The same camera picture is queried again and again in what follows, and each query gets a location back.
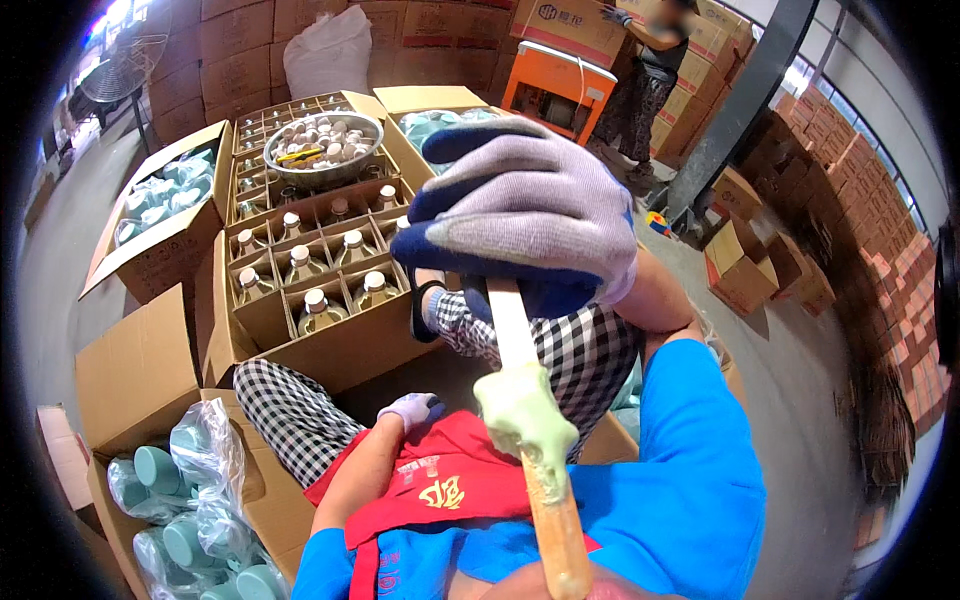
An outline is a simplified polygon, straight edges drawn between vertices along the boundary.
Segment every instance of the concrete floor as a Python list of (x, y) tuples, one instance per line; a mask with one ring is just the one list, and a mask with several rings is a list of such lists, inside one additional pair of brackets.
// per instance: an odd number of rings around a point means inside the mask
[[(35, 404), (61, 402), (79, 431), (74, 353), (135, 306), (115, 278), (77, 302), (113, 201), (142, 160), (130, 119), (121, 117), (77, 160), (21, 254), (17, 308), (28, 392)], [(740, 319), (707, 289), (699, 252), (648, 228), (637, 235), (706, 312), (743, 375), (769, 494), (747, 597), (837, 597), (852, 560), (860, 493), (848, 436), (834, 416), (832, 394), (844, 389), (846, 370), (834, 316), (814, 320), (788, 302)]]

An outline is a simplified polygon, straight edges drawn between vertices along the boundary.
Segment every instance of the red apron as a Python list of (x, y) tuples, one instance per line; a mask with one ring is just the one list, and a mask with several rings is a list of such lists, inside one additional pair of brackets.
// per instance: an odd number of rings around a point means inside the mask
[[(303, 492), (314, 506), (368, 431), (361, 431)], [(347, 550), (357, 550), (350, 600), (373, 600), (378, 584), (389, 586), (377, 581), (380, 533), (411, 524), (480, 517), (530, 518), (530, 500), (520, 461), (493, 447), (480, 419), (459, 411), (435, 422), (422, 435), (409, 436), (396, 457), (386, 493), (347, 519)], [(586, 534), (584, 538), (587, 552), (600, 547)]]

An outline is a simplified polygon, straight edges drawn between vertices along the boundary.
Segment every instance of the blue sleeve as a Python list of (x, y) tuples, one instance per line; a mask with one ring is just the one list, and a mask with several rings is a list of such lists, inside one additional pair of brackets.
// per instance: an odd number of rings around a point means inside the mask
[(303, 547), (290, 600), (346, 600), (356, 552), (347, 552), (343, 529), (322, 529)]
[(750, 425), (706, 346), (671, 342), (647, 365), (640, 460), (574, 466), (590, 559), (655, 593), (740, 598), (763, 534), (766, 490)]

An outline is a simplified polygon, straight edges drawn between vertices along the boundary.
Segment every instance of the orange machine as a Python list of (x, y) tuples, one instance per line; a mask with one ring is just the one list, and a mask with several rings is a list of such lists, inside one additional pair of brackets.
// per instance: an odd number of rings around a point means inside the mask
[(532, 41), (521, 41), (500, 107), (584, 146), (610, 98), (613, 73)]

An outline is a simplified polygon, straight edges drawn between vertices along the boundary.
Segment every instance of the wooden stick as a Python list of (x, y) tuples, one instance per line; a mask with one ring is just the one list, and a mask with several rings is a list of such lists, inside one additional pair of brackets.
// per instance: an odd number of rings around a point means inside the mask
[[(487, 292), (503, 368), (539, 363), (537, 347), (530, 335), (530, 322), (516, 282), (488, 279)], [(520, 460), (550, 596), (554, 600), (584, 600), (593, 585), (593, 575), (569, 481), (566, 483), (564, 499), (546, 504), (543, 502), (543, 487), (530, 458), (521, 451)]]

